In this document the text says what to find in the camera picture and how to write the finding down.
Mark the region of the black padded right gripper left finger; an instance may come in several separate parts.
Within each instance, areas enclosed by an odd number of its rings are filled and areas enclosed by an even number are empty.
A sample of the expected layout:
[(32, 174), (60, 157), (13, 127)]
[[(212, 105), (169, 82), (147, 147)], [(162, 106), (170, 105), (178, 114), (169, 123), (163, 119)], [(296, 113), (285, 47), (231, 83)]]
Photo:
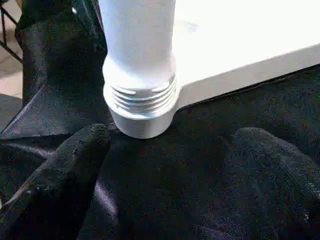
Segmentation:
[(75, 240), (110, 149), (104, 124), (62, 142), (0, 210), (2, 240)]

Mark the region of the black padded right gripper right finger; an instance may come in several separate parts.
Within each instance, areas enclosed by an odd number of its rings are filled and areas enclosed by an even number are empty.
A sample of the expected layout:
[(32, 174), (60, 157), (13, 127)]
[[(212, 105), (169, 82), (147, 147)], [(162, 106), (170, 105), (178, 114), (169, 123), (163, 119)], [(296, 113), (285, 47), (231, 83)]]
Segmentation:
[(226, 158), (237, 234), (246, 240), (317, 240), (320, 168), (261, 128), (240, 128)]

